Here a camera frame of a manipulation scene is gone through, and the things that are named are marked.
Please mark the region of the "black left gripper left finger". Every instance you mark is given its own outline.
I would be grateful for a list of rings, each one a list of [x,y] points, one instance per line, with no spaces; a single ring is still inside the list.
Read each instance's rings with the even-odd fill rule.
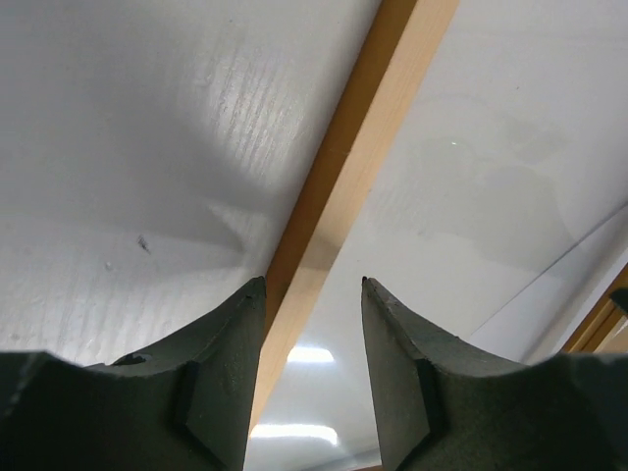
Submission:
[[[5,470],[239,470],[264,334],[266,283],[112,364],[1,356]]]

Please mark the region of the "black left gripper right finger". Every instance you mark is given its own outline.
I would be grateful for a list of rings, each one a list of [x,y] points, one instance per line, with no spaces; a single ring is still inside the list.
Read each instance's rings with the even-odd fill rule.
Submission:
[[[623,470],[627,358],[534,365],[482,350],[362,282],[362,325],[387,470]]]

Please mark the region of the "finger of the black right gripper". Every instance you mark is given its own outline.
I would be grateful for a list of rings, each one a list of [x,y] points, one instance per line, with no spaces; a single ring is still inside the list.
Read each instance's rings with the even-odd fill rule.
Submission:
[[[624,317],[628,316],[628,288],[618,288],[614,290],[609,298]]]

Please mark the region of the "white photo paper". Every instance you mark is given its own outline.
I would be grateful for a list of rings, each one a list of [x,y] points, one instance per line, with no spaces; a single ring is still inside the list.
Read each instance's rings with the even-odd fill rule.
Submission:
[[[569,249],[482,324],[469,342],[530,363],[557,352],[627,263],[627,207]]]

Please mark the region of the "wooden picture frame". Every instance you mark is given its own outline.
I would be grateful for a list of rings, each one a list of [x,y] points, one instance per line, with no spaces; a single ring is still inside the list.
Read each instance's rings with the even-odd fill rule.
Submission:
[[[374,440],[364,279],[469,341],[622,206],[625,2],[383,2],[267,273],[253,439]]]

